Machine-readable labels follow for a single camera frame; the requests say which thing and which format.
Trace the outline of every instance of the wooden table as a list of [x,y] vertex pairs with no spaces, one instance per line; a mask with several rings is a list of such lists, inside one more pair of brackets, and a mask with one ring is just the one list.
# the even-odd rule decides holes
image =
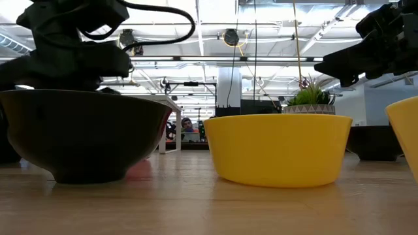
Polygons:
[[309,189],[220,179],[208,151],[155,154],[102,185],[59,185],[25,161],[0,168],[1,235],[416,235],[417,219],[404,158],[348,155],[336,183]]
[[158,151],[162,154],[172,153],[182,149],[182,109],[168,96],[166,95],[132,95],[132,97],[140,99],[148,99],[150,101],[157,101],[172,108],[172,111],[176,113],[176,149],[166,150],[166,132],[164,128],[163,137],[159,141]]

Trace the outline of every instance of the man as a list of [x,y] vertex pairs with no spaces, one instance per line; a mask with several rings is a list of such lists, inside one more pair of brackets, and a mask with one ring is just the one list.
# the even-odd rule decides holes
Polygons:
[[190,118],[185,117],[182,120],[182,127],[185,133],[193,133],[195,130],[193,129],[193,124],[190,121]]

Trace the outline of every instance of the plant pot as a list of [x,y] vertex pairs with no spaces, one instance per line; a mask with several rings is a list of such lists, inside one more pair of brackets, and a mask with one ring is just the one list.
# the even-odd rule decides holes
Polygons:
[[415,181],[418,182],[418,97],[391,104],[386,107],[386,113]]
[[329,104],[301,104],[283,108],[283,114],[332,114],[335,106]]
[[347,149],[363,161],[396,161],[403,154],[390,126],[352,127]]
[[204,122],[216,172],[237,183],[267,187],[334,182],[350,126],[349,117],[317,114],[229,116]]
[[121,180],[157,147],[172,111],[158,102],[83,91],[5,91],[0,102],[17,153],[58,183],[77,184]]

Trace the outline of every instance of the yellow bowl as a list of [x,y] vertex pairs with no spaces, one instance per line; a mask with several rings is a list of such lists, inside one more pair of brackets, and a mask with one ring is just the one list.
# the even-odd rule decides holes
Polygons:
[[267,187],[313,187],[338,177],[351,118],[323,114],[217,117],[204,122],[216,172]]
[[391,104],[386,107],[386,113],[413,177],[418,182],[418,97]]

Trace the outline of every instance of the potted plant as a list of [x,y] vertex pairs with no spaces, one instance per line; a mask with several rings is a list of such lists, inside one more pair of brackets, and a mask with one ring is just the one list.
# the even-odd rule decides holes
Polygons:
[[284,114],[332,114],[335,115],[335,96],[329,91],[323,91],[321,86],[332,79],[318,82],[315,78],[305,78],[299,82],[301,90],[287,102],[283,108]]

